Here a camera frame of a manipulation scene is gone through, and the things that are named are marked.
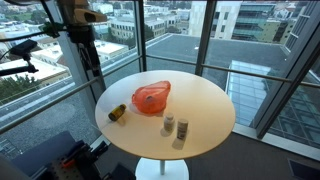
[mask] orange plastic bag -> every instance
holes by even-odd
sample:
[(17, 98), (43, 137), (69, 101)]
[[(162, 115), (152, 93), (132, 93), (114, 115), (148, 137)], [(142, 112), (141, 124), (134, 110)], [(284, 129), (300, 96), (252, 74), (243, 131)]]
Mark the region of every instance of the orange plastic bag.
[(132, 95), (132, 104), (146, 114), (161, 112), (166, 107), (170, 89), (169, 81), (159, 81), (140, 87)]

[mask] white table base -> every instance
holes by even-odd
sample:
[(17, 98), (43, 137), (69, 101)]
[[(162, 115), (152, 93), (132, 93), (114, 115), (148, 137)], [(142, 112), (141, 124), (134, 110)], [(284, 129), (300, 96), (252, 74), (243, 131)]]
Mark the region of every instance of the white table base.
[(160, 160), (141, 158), (136, 168), (137, 180), (189, 180), (189, 171), (184, 160), (165, 161), (163, 175), (160, 169)]

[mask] floor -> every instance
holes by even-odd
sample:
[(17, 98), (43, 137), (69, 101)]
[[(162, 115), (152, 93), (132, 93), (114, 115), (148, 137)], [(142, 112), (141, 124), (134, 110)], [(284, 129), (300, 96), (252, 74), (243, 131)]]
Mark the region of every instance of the floor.
[[(320, 162), (232, 133), (219, 147), (200, 156), (186, 159), (190, 180), (203, 179), (295, 179), (288, 159), (315, 168)], [(101, 174), (112, 172), (121, 162), (135, 171), (139, 157), (110, 145), (97, 161)]]

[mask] round table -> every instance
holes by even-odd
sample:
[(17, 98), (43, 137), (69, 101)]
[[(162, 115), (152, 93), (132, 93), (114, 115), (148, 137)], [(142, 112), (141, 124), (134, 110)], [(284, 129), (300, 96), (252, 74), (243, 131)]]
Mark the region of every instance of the round table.
[[(164, 80), (171, 83), (164, 111), (153, 115), (139, 112), (131, 102), (136, 89)], [(125, 113), (116, 122), (109, 120), (108, 114), (120, 104), (127, 105)], [(168, 112), (176, 120), (171, 134), (163, 129)], [(137, 179), (189, 179), (183, 159), (217, 147), (235, 124), (233, 104), (217, 85), (190, 73), (169, 70), (137, 73), (117, 81), (99, 98), (95, 116), (99, 129), (111, 143), (143, 157), (136, 168)], [(176, 138), (177, 121), (181, 118), (189, 121), (184, 141)]]

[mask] bottle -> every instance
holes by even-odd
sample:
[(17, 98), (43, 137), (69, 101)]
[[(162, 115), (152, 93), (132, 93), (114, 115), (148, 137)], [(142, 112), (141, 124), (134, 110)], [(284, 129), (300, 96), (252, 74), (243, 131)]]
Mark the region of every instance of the bottle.
[(174, 127), (174, 116), (172, 113), (166, 114), (163, 120), (163, 127), (164, 130), (167, 132), (172, 132)]
[(114, 108), (111, 113), (109, 113), (108, 117), (111, 121), (117, 121), (126, 110), (127, 106), (125, 104), (121, 104), (120, 106), (117, 106)]
[(177, 138), (181, 140), (185, 140), (188, 131), (188, 120), (186, 119), (179, 119), (178, 121), (178, 130), (177, 130)]

